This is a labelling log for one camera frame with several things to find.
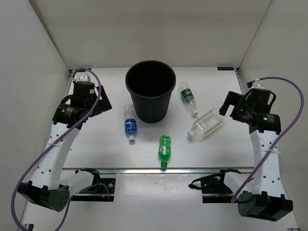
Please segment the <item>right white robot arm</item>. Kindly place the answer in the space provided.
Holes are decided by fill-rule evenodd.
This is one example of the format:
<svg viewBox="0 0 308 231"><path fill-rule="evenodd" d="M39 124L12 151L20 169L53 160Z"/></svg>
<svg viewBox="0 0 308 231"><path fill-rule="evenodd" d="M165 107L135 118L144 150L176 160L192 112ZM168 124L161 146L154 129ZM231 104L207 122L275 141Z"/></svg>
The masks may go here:
<svg viewBox="0 0 308 231"><path fill-rule="evenodd" d="M280 177L277 138L281 120L270 113L275 99L273 92L264 89L251 89L244 95L228 92L219 113L224 116L232 105L231 118L249 126L254 170L247 177L235 169L221 170L222 176L216 180L219 191L231 190L242 217L272 222L293 210Z"/></svg>

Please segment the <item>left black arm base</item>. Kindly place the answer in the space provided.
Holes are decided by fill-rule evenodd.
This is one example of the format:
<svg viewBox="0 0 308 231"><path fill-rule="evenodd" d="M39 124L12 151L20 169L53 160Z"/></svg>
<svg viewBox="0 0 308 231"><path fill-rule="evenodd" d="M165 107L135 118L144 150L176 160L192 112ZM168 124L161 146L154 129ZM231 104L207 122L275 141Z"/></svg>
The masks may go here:
<svg viewBox="0 0 308 231"><path fill-rule="evenodd" d="M90 188L83 189L72 196L72 201L78 202L113 202L115 194L115 178L102 178L98 170L92 168L82 168L79 172L88 172L93 175L93 182Z"/></svg>

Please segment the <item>aluminium table rail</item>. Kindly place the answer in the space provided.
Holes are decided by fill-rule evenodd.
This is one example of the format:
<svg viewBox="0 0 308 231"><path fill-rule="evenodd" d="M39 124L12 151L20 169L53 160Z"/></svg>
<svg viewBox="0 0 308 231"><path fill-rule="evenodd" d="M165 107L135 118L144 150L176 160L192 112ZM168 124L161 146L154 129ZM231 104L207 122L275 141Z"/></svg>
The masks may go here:
<svg viewBox="0 0 308 231"><path fill-rule="evenodd" d="M213 174L222 167L203 168L95 168L102 174Z"/></svg>

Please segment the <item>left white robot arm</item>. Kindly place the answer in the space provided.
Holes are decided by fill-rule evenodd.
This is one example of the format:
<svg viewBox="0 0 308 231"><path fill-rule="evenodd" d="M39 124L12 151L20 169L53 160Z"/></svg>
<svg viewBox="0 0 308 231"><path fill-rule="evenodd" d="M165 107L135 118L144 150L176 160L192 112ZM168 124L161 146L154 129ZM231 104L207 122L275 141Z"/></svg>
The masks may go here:
<svg viewBox="0 0 308 231"><path fill-rule="evenodd" d="M18 186L18 193L35 205L60 212L70 197L80 191L97 192L101 181L95 169L82 168L66 179L60 177L71 145L82 128L79 120L90 110L91 116L96 116L111 108L103 87L96 87L85 72L79 75L73 93L62 99L52 118L47 153L39 160L30 180Z"/></svg>

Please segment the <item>blue table label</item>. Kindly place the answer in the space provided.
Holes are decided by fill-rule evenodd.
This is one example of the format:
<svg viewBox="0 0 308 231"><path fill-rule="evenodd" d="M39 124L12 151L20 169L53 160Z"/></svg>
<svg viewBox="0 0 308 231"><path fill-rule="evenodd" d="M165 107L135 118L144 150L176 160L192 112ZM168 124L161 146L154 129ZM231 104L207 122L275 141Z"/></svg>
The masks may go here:
<svg viewBox="0 0 308 231"><path fill-rule="evenodd" d="M233 71L234 68L233 67L227 67L227 66L219 66L217 67L218 71Z"/></svg>

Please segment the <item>green label clear bottle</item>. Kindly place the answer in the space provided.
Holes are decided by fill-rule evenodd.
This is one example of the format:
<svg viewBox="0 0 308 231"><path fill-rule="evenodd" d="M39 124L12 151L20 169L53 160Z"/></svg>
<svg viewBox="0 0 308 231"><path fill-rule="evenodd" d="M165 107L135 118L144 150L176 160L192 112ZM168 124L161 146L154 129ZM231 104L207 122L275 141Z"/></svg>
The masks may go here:
<svg viewBox="0 0 308 231"><path fill-rule="evenodd" d="M186 81L181 81L178 88L186 110L191 116L197 116L197 103L189 84Z"/></svg>

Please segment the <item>blue label water bottle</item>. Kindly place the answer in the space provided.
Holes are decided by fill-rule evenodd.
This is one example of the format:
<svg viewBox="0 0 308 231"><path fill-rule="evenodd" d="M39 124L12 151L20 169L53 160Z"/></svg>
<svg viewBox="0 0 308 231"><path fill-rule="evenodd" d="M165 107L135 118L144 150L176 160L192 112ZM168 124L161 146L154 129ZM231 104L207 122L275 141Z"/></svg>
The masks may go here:
<svg viewBox="0 0 308 231"><path fill-rule="evenodd" d="M123 113L124 113L125 135L130 143L134 143L137 136L137 122L133 105L126 104L124 106Z"/></svg>

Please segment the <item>large clear plastic bottle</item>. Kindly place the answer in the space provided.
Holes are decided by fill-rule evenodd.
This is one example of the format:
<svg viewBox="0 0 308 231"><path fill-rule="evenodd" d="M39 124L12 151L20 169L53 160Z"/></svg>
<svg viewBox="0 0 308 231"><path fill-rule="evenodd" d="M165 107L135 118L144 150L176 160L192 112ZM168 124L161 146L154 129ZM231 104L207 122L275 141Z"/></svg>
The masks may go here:
<svg viewBox="0 0 308 231"><path fill-rule="evenodd" d="M213 108L193 122L187 135L190 139L201 139L216 129L223 120L224 116L219 113L219 108Z"/></svg>

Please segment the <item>green soda bottle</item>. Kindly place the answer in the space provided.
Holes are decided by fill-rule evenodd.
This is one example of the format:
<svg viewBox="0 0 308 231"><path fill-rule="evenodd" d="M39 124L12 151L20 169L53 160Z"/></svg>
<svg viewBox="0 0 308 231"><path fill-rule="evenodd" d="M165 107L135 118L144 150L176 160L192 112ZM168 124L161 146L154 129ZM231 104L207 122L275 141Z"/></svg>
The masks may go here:
<svg viewBox="0 0 308 231"><path fill-rule="evenodd" d="M171 156L171 137L163 135L159 138L158 156L161 168L167 168Z"/></svg>

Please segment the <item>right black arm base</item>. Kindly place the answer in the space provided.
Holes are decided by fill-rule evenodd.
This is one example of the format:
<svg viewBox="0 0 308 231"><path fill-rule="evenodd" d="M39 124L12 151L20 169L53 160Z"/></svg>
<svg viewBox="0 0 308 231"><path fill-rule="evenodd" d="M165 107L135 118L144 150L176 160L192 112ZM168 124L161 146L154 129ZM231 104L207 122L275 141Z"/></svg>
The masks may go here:
<svg viewBox="0 0 308 231"><path fill-rule="evenodd" d="M221 168L218 173L193 180L188 187L201 190L203 204L231 203L232 191L224 184L227 173L241 174L239 170Z"/></svg>

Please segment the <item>black ribbed plastic bin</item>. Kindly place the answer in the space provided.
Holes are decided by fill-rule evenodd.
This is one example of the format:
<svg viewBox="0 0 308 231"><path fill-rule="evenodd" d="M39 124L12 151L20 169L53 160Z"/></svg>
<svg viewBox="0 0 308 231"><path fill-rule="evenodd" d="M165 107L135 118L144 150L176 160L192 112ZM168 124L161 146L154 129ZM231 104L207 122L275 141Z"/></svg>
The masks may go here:
<svg viewBox="0 0 308 231"><path fill-rule="evenodd" d="M176 85L176 74L169 65L156 60L139 62L126 73L125 84L141 121L157 123L165 118Z"/></svg>

